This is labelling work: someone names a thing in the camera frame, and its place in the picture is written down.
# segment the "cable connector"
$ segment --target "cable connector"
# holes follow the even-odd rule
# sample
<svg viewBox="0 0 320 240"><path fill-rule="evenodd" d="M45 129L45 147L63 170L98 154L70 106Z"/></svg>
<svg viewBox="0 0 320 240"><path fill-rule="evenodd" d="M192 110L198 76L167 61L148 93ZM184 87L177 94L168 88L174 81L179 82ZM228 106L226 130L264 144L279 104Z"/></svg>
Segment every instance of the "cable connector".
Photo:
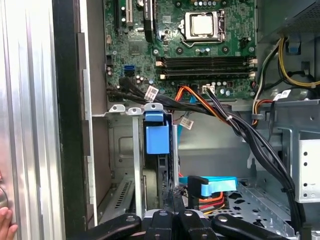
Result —
<svg viewBox="0 0 320 240"><path fill-rule="evenodd" d="M265 116L263 114L251 114L251 118L253 120L263 120L265 119Z"/></svg>

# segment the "hand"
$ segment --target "hand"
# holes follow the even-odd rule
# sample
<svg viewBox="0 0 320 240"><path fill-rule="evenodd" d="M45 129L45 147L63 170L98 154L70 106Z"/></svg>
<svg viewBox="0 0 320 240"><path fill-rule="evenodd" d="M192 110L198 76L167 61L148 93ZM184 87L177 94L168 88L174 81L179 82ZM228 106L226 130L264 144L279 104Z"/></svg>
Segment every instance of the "hand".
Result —
<svg viewBox="0 0 320 240"><path fill-rule="evenodd" d="M12 215L12 211L7 207L0 208L0 240L13 240L15 237L18 225L10 226Z"/></svg>

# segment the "motherboard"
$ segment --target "motherboard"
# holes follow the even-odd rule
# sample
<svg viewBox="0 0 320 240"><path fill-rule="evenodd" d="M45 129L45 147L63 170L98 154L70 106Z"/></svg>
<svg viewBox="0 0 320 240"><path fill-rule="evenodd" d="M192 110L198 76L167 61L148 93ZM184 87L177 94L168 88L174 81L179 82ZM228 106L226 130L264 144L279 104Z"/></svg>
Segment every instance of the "motherboard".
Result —
<svg viewBox="0 0 320 240"><path fill-rule="evenodd" d="M226 101L255 95L254 0L104 0L104 20L109 86L127 76L171 98L181 86Z"/></svg>

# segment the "black cable bundle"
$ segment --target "black cable bundle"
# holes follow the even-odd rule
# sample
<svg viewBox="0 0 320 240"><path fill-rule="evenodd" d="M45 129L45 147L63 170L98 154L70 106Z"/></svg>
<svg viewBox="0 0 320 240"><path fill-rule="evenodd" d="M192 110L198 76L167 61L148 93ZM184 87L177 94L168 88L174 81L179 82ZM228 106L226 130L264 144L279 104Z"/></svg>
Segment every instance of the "black cable bundle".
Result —
<svg viewBox="0 0 320 240"><path fill-rule="evenodd" d="M124 99L132 100L139 104L147 103L144 99L145 93L139 90L130 78L124 77L120 79L119 84L126 93L119 92L117 89L108 89L107 93L121 96ZM258 162L281 183L283 187L282 191L286 193L288 198L292 227L295 232L298 232L302 227L302 224L306 221L305 210L302 204L295 201L295 184L279 156L275 153L270 143L249 123L238 115L225 111L224 107L212 92L207 91L207 94L213 103L212 109L214 112L218 114L219 118L222 117L233 128L236 135L243 137L249 144L251 151ZM201 103L179 102L159 93L156 95L154 102L161 103L163 107L168 110L198 112L213 116L213 113ZM264 149L271 155L272 159L268 157Z"/></svg>

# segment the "side panel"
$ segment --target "side panel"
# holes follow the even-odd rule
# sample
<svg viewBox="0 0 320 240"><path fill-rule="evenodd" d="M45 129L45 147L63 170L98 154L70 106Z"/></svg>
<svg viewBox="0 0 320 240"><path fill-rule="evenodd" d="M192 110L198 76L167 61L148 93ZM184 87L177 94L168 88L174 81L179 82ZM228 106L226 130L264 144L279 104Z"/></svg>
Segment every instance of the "side panel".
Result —
<svg viewBox="0 0 320 240"><path fill-rule="evenodd" d="M50 0L0 1L0 171L17 239L65 239Z"/></svg>

